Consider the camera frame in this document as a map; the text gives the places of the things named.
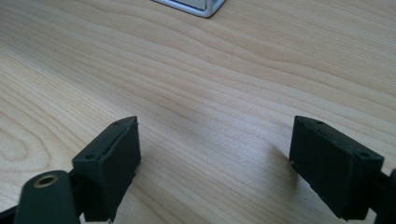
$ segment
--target screw hole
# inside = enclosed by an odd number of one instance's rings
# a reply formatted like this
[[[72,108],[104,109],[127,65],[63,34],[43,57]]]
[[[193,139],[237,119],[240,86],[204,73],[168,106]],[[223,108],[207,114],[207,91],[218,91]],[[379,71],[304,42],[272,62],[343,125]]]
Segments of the screw hole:
[[[360,155],[363,156],[363,157],[369,157],[370,156],[370,154],[368,154],[366,152],[361,152]]]
[[[59,177],[57,175],[44,175],[37,179],[35,182],[35,188],[41,189],[47,187],[58,181],[58,179]]]
[[[85,160],[92,160],[93,158],[95,158],[95,155],[93,154],[85,156]]]

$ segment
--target light wood surface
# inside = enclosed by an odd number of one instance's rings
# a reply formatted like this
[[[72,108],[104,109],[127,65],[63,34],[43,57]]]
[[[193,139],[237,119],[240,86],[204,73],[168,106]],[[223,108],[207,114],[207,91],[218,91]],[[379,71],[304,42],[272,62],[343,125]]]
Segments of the light wood surface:
[[[0,209],[137,115],[115,223],[345,223],[288,161],[295,115],[396,167],[396,2],[0,0]],[[364,221],[373,223],[374,212]]]

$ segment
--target silver metal object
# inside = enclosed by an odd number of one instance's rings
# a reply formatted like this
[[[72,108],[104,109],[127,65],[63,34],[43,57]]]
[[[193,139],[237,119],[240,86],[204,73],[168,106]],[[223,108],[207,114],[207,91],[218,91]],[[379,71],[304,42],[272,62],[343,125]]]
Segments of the silver metal object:
[[[212,16],[225,0],[154,0],[199,17]]]

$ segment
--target black plastic housing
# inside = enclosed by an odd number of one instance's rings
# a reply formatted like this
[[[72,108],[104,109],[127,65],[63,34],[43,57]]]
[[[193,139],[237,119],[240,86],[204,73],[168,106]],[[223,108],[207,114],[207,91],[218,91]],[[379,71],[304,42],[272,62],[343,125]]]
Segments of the black plastic housing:
[[[77,182],[84,182],[86,221],[113,221],[141,161],[137,117],[109,125],[72,160]]]
[[[297,116],[290,161],[338,217],[365,219],[382,156],[319,120]]]

